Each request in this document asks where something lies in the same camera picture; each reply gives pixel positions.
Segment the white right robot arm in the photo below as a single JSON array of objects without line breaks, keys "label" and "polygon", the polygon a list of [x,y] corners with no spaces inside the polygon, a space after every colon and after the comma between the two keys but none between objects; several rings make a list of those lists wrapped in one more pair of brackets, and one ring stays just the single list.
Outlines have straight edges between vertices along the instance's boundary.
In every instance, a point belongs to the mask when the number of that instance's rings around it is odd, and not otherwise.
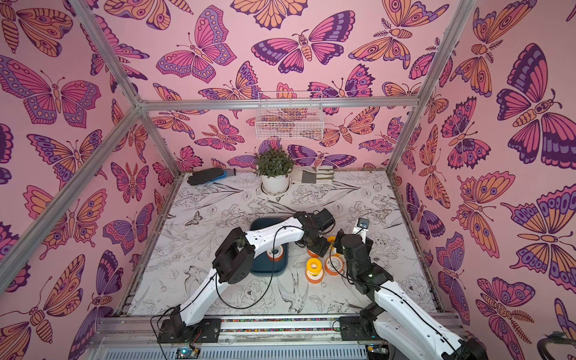
[{"label": "white right robot arm", "polygon": [[370,299],[361,311],[367,336],[378,336],[408,359],[486,359],[484,347],[436,321],[413,301],[392,275],[370,258],[368,240],[338,231],[334,247],[346,265],[341,275]]}]

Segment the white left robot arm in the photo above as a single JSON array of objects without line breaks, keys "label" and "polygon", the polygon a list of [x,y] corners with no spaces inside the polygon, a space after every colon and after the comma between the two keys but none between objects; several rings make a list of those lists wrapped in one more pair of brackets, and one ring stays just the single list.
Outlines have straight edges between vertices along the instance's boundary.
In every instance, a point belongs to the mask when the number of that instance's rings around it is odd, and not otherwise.
[{"label": "white left robot arm", "polygon": [[334,225],[332,213],[324,208],[317,213],[298,211],[262,229],[232,229],[216,250],[205,280],[189,299],[172,310],[170,319],[183,326],[200,323],[223,291],[249,275],[254,259],[276,247],[296,243],[324,257],[329,249],[326,234]]}]

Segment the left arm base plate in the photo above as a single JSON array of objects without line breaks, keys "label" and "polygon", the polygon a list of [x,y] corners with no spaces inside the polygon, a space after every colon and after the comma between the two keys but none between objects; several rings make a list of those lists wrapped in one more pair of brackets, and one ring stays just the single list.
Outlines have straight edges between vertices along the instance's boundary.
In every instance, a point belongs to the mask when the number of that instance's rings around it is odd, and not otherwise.
[{"label": "left arm base plate", "polygon": [[179,316],[171,316],[162,322],[157,342],[159,344],[217,343],[221,324],[222,320],[219,318],[205,318],[195,325],[185,325]]}]

